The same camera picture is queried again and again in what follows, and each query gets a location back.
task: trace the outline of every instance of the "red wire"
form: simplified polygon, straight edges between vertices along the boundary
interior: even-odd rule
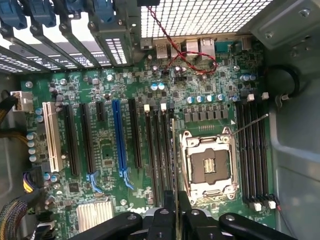
[[[206,54],[206,53],[203,53],[203,52],[197,52],[197,51],[184,51],[184,52],[181,52],[179,49],[178,49],[178,46],[174,43],[174,41],[172,40],[172,38],[169,36],[169,34],[167,33],[167,31],[162,27],[161,25],[161,22],[157,19],[157,16],[156,16],[156,13],[151,9],[150,6],[147,6],[147,9],[149,10],[150,12],[150,15],[153,17],[153,19],[156,21],[156,23],[158,24],[158,26],[161,28],[163,34],[166,36],[166,38],[168,39],[168,41],[170,42],[170,44],[172,45],[172,47],[176,50],[177,52],[177,56],[175,58],[173,58],[169,64],[167,65],[167,67],[169,67],[177,58],[181,58],[187,65],[189,68],[193,69],[194,71],[200,73],[200,74],[213,74],[216,70],[217,70],[217,67],[218,67],[218,63],[216,61],[216,59],[209,55],[209,54]],[[211,59],[213,61],[213,69],[212,70],[203,70],[203,69],[198,69],[196,68],[194,65],[192,65],[187,59],[186,57],[184,56],[184,54],[195,54],[195,55],[198,55],[198,56],[205,56],[205,57],[208,57],[209,59]]]

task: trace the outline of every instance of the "motherboard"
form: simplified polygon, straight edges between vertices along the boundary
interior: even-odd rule
[[[57,237],[125,211],[143,215],[176,189],[214,218],[232,212],[275,228],[270,201],[245,200],[273,193],[268,120],[232,135],[268,112],[263,48],[255,43],[234,53],[231,46],[215,43],[213,74],[179,60],[167,67],[169,59],[149,52],[133,67],[20,77],[17,94],[31,94],[33,105],[22,104],[30,107],[29,160],[41,167],[47,187],[34,211],[53,212]]]

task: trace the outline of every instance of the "cpu socket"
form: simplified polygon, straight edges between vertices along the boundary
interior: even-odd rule
[[[221,135],[180,136],[184,186],[194,205],[200,198],[226,195],[232,200],[239,188],[235,139],[228,127]]]

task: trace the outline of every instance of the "ram slot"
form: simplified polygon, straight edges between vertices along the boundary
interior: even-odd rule
[[[165,192],[165,183],[164,173],[163,173],[163,158],[162,158],[162,149],[160,144],[160,126],[159,126],[159,111],[153,111],[153,123],[154,123],[154,145],[155,145],[155,159],[157,161],[157,169],[159,170],[159,181],[160,181],[160,193]]]
[[[130,124],[131,124],[131,132],[132,132],[134,165],[136,169],[141,169],[142,158],[141,158],[141,149],[140,149],[140,137],[139,137],[136,100],[134,98],[131,98],[128,100],[128,104],[129,104]]]
[[[54,102],[43,102],[43,118],[45,134],[48,146],[48,155],[51,172],[60,172],[63,167],[61,159],[60,135],[58,127],[58,116]]]
[[[118,156],[118,168],[119,176],[123,178],[125,185],[128,188],[134,189],[129,183],[129,177],[127,173],[127,153],[125,145],[124,130],[122,124],[122,113],[120,100],[112,100],[112,111],[114,121],[114,131],[116,140],[116,152]]]
[[[95,103],[95,110],[96,110],[96,120],[98,122],[106,121],[105,105],[102,101],[97,101]]]
[[[264,106],[259,104],[257,106],[258,117],[261,117],[264,113]],[[259,129],[259,148],[261,156],[261,174],[262,174],[262,194],[264,196],[269,195],[269,182],[268,182],[268,167],[267,167],[267,146],[266,146],[266,132],[265,121],[259,121],[257,123]]]
[[[94,155],[94,144],[92,138],[90,111],[87,103],[80,104],[80,119],[82,127],[82,138],[84,143],[84,154],[86,159],[87,173],[96,172],[96,161]]]
[[[257,104],[250,104],[250,115],[251,120],[258,119],[258,109]],[[262,156],[260,151],[260,138],[259,138],[259,128],[258,124],[253,124],[252,128],[252,140],[253,140],[253,159],[254,159],[254,171],[255,171],[255,189],[256,189],[256,198],[261,200],[263,194],[263,180],[262,180]]]
[[[165,162],[165,175],[168,179],[168,190],[173,189],[173,182],[172,182],[172,162],[171,162],[171,154],[169,148],[169,135],[168,132],[168,114],[167,111],[161,112],[161,125],[162,125],[162,132],[163,132],[163,142],[164,142],[164,162]]]
[[[236,103],[236,116],[237,127],[241,129],[245,126],[244,120],[244,106],[240,103]],[[241,170],[241,185],[242,185],[242,201],[246,204],[249,203],[249,172],[246,152],[246,136],[244,131],[238,133],[239,140],[239,153],[240,153],[240,170]]]
[[[66,144],[68,147],[69,162],[71,174],[74,176],[80,173],[79,154],[78,154],[78,141],[75,129],[75,120],[71,104],[63,106],[64,113],[64,128]]]
[[[250,116],[250,104],[243,106],[244,108],[244,125],[251,123]],[[252,126],[247,127],[244,130],[245,134],[245,150],[247,152],[247,162],[248,162],[248,180],[249,180],[249,195],[252,200],[256,197],[256,175],[255,175],[255,163],[253,155],[253,135],[252,135]]]
[[[148,152],[149,152],[153,201],[154,201],[154,206],[159,207],[160,201],[158,199],[159,196],[158,196],[156,160],[155,160],[155,153],[154,153],[154,144],[152,139],[151,117],[150,117],[149,111],[145,112],[145,126],[146,126],[146,138],[147,138],[147,145],[148,145]]]

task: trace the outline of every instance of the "green circuit board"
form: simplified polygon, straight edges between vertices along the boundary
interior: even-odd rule
[[[21,77],[21,88],[24,92],[32,92],[34,108],[42,108],[43,102],[54,102],[50,86],[56,88],[58,94],[63,97],[64,105],[72,105],[75,122],[75,132],[80,162],[80,174],[71,174],[68,158],[63,160],[64,169],[59,172],[57,187],[48,188],[48,195],[55,197],[50,210],[55,214],[57,235],[61,239],[68,239],[79,233],[76,208],[78,205],[93,203],[110,199],[113,203],[114,214],[124,211],[133,211],[139,214],[145,213],[154,207],[152,196],[152,179],[150,175],[150,162],[148,142],[146,140],[146,123],[144,104],[159,106],[166,103],[174,108],[175,137],[179,143],[179,135],[185,130],[193,136],[210,136],[221,134],[224,127],[232,131],[237,129],[235,104],[230,97],[240,96],[241,91],[257,92],[262,88],[259,78],[250,84],[244,84],[240,77],[242,74],[258,75],[258,68],[263,65],[263,49],[259,44],[253,45],[253,50],[233,54],[230,50],[230,42],[216,43],[216,61],[219,67],[215,74],[202,79],[194,71],[187,69],[186,80],[174,80],[172,75],[163,75],[161,71],[153,73],[152,66],[158,66],[160,70],[169,63],[167,59],[143,60],[134,67],[106,68],[98,70],[73,71],[66,73],[33,74]],[[180,61],[176,66],[184,67]],[[26,82],[32,82],[33,87],[27,88]],[[164,84],[163,90],[152,90],[152,84]],[[223,100],[218,101],[217,96],[223,95]],[[212,96],[212,102],[206,101],[208,95]],[[132,130],[128,99],[135,98],[137,104],[138,127],[140,137],[140,150],[142,168],[136,169],[134,162],[134,149],[132,146]],[[125,140],[128,179],[133,189],[126,186],[124,179],[119,176],[118,158],[115,137],[115,124],[112,115],[112,100],[121,102],[123,134]],[[104,102],[105,121],[97,121],[96,105],[98,101]],[[96,187],[102,193],[93,190],[90,181],[87,180],[86,158],[83,150],[84,140],[80,121],[79,104],[86,103],[89,107],[89,119],[92,129],[94,158],[97,169]],[[205,111],[224,111],[221,119],[185,119],[186,114]],[[60,134],[61,154],[68,155],[66,127],[63,116],[58,112],[58,126]],[[27,130],[36,132],[37,162],[43,171],[48,171],[48,146],[45,141],[45,126],[38,123],[35,113],[27,113]],[[267,150],[269,166],[269,189],[273,191],[271,152]],[[217,218],[226,212],[234,212],[249,217],[259,223],[275,228],[276,219],[274,210],[264,208],[261,212],[250,210],[241,197],[241,186],[233,200],[224,196],[207,197],[196,203],[197,208],[206,209]]]

